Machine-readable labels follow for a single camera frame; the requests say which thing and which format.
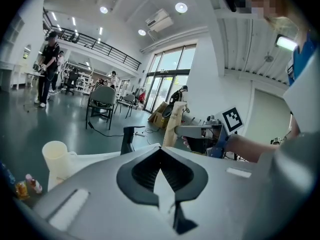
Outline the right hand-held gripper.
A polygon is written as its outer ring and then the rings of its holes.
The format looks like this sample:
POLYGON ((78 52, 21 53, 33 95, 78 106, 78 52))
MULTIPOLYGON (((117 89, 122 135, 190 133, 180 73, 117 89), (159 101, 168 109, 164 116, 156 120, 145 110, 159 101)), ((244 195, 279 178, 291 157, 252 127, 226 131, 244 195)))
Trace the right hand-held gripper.
POLYGON ((207 117, 203 125, 176 126, 178 136, 187 137, 190 150, 212 158, 222 158, 230 135, 244 126, 237 108, 231 107, 207 117))

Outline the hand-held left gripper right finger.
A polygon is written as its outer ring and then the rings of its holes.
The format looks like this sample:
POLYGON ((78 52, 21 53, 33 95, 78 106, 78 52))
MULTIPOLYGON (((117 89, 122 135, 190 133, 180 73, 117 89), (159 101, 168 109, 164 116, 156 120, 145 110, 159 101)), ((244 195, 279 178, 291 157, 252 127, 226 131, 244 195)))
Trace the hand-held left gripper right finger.
POLYGON ((159 150, 159 240, 242 240, 257 164, 159 150))

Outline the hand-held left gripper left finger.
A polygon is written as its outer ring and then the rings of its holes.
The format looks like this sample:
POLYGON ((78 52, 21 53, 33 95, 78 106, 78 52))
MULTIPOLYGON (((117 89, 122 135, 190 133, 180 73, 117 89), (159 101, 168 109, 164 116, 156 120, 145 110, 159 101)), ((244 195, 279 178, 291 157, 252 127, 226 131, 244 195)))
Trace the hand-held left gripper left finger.
POLYGON ((89 195, 67 228, 68 236, 79 240, 178 240, 157 207, 132 202, 116 180, 123 164, 156 149, 150 146, 94 162, 49 190, 33 210, 48 221, 73 191, 83 189, 89 195))

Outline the cream cup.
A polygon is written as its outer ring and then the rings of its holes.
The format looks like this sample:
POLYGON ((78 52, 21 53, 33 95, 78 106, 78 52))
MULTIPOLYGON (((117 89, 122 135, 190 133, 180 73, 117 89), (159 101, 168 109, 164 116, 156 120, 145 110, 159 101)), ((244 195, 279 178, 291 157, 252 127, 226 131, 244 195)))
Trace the cream cup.
POLYGON ((61 141, 50 141, 42 148, 50 176, 59 183, 75 173, 74 159, 78 157, 74 151, 68 151, 66 144, 61 141))

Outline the person's right forearm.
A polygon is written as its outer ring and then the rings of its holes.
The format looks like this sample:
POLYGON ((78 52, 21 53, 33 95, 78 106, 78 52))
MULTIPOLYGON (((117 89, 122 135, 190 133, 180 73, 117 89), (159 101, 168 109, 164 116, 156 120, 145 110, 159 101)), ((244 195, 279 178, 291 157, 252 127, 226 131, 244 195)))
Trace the person's right forearm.
POLYGON ((241 135, 232 134, 229 136, 224 150, 235 153, 249 162, 257 163, 263 153, 274 152, 279 147, 280 145, 261 144, 241 135))

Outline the black round pot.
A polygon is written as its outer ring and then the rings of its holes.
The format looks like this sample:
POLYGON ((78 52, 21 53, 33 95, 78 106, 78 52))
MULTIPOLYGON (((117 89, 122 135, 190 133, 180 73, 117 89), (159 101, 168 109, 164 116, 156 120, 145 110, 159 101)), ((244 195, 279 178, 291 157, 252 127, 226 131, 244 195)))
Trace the black round pot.
POLYGON ((165 118, 169 118, 172 114, 174 105, 173 104, 168 104, 167 107, 164 109, 164 111, 162 112, 162 117, 165 118))

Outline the cardboard box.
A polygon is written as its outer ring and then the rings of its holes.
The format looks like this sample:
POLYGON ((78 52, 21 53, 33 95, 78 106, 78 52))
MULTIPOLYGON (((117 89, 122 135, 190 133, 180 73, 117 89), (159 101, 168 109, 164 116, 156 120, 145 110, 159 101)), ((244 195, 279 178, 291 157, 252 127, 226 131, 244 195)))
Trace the cardboard box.
POLYGON ((148 121, 150 123, 153 123, 156 127, 160 129, 166 129, 170 119, 170 117, 167 117, 167 118, 162 117, 162 113, 167 107, 167 105, 169 105, 169 103, 163 101, 148 118, 148 121))

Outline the black faucet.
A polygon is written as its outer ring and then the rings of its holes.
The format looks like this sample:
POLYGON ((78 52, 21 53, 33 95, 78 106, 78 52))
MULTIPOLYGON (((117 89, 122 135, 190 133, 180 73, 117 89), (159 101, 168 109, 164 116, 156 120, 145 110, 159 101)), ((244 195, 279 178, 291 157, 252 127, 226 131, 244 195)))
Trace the black faucet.
POLYGON ((133 146, 135 128, 144 128, 144 126, 126 126, 123 128, 123 139, 120 149, 120 155, 128 154, 135 151, 133 146))

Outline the small drink bottle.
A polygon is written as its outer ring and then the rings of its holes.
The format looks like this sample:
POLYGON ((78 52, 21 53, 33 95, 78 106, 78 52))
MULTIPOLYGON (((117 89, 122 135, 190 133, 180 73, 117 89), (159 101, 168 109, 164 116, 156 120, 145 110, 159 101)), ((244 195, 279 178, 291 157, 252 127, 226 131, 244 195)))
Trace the small drink bottle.
POLYGON ((30 174, 26 174, 25 179, 26 179, 27 183, 30 185, 30 187, 37 194, 41 194, 43 192, 43 188, 42 188, 41 184, 34 177, 32 177, 30 174))

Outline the grey-green chair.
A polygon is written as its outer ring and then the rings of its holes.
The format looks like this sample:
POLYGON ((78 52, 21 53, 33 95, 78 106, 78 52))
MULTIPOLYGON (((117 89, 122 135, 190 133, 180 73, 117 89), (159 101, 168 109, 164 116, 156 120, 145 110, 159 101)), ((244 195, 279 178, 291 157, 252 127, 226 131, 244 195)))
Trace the grey-green chair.
POLYGON ((131 117, 132 110, 134 107, 136 101, 136 96, 134 94, 127 94, 125 96, 122 96, 116 103, 115 112, 117 111, 117 108, 119 108, 119 113, 122 111, 122 105, 126 105, 128 107, 127 114, 125 118, 131 117))
POLYGON ((90 117, 102 116, 109 123, 108 129, 110 130, 116 100, 116 92, 112 87, 101 85, 93 90, 87 101, 85 128, 87 129, 89 126, 94 130, 95 128, 90 121, 90 117))

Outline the orange snack packet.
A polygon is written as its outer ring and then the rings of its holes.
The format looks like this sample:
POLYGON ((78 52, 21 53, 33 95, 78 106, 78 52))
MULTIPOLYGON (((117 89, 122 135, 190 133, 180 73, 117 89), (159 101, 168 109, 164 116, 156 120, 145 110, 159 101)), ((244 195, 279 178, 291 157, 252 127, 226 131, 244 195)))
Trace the orange snack packet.
POLYGON ((30 197, 28 193, 27 183, 25 180, 15 184, 16 195, 20 200, 26 200, 30 197))

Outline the clear water bottle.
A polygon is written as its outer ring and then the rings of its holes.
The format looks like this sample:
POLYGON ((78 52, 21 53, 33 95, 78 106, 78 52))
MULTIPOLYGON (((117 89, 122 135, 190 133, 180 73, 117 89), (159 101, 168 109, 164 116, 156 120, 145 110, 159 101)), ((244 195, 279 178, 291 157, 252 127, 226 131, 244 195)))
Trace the clear water bottle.
POLYGON ((10 184, 10 185, 14 185, 16 182, 15 177, 13 176, 13 174, 11 173, 11 171, 7 168, 7 166, 0 160, 0 168, 1 171, 4 174, 4 177, 6 179, 6 181, 10 184))

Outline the light grey vest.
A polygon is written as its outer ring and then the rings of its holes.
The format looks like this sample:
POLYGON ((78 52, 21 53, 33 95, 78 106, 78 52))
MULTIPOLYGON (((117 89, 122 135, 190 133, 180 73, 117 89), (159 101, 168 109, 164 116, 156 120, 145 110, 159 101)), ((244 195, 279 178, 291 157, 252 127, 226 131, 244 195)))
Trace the light grey vest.
POLYGON ((309 59, 283 99, 302 133, 320 132, 320 53, 309 59))

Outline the ceiling air conditioner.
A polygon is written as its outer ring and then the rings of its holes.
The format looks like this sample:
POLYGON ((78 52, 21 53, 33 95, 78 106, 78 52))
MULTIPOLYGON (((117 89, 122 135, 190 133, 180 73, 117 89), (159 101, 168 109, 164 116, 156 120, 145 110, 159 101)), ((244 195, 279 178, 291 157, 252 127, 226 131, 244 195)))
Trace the ceiling air conditioner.
POLYGON ((165 9, 158 10, 154 15, 145 21, 151 31, 160 32, 174 24, 174 21, 165 9))

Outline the black office chair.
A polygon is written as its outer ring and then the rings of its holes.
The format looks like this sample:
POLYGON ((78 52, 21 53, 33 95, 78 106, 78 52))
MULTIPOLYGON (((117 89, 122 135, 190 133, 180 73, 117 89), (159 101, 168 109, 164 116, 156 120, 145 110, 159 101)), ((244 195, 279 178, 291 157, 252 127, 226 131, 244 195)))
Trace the black office chair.
POLYGON ((65 92, 66 95, 68 93, 72 93, 72 95, 74 95, 78 78, 79 78, 79 70, 77 68, 73 68, 69 72, 68 79, 65 84, 65 90, 63 90, 62 92, 65 92))

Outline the long fluorescent ceiling light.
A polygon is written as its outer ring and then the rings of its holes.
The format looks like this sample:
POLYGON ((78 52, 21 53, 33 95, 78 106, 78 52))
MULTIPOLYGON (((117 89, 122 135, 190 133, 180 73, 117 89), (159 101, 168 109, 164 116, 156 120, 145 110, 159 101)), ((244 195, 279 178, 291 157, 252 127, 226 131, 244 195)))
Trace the long fluorescent ceiling light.
POLYGON ((298 46, 298 44, 295 41, 281 34, 277 36, 275 44, 277 47, 281 47, 292 52, 298 46))

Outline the black mezzanine railing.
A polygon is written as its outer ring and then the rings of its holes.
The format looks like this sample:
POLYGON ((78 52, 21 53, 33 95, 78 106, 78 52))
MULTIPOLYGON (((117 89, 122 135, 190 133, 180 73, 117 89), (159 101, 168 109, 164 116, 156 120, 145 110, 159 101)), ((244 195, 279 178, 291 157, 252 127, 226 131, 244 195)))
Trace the black mezzanine railing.
POLYGON ((138 60, 118 50, 117 48, 86 34, 78 33, 75 30, 58 26, 58 24, 54 25, 51 21, 51 19, 55 19, 54 15, 49 13, 49 11, 45 8, 43 8, 42 17, 43 32, 46 37, 48 37, 51 32, 56 32, 58 39, 96 51, 105 57, 109 57, 125 66, 128 66, 134 71, 139 69, 141 63, 138 60))

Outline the blue polo shirt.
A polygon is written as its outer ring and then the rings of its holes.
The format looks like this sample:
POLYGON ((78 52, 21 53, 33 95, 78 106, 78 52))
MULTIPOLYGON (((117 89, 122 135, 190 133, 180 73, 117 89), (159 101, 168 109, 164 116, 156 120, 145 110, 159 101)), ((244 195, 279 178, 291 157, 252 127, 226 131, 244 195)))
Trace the blue polo shirt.
POLYGON ((306 35, 306 41, 302 46, 302 50, 297 46, 292 54, 293 63, 287 69, 288 83, 291 86, 306 67, 310 57, 315 52, 318 42, 311 37, 310 31, 306 35))

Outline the white folding table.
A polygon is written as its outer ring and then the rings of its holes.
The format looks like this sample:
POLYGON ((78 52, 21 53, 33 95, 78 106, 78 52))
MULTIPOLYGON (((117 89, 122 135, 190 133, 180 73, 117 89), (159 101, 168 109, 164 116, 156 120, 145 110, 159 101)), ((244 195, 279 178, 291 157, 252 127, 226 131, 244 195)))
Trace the white folding table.
POLYGON ((44 77, 43 74, 36 72, 36 71, 27 71, 24 72, 25 74, 25 85, 24 88, 33 88, 33 80, 44 77))

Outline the white shelf cabinet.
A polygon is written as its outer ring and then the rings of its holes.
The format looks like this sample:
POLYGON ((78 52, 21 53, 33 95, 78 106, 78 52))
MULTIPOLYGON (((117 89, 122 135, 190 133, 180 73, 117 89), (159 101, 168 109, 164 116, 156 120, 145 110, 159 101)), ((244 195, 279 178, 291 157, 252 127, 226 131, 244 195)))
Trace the white shelf cabinet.
POLYGON ((19 33, 25 22, 17 13, 5 31, 0 42, 0 91, 9 93, 12 88, 12 76, 16 64, 11 62, 10 57, 19 33))

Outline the glass window wall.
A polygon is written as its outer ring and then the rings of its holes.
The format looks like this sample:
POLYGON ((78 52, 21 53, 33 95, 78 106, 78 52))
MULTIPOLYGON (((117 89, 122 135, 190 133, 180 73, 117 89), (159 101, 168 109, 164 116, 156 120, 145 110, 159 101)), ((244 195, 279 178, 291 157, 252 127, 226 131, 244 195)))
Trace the glass window wall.
POLYGON ((196 44, 184 45, 154 54, 147 68, 143 109, 153 113, 162 102, 185 86, 196 52, 196 44))

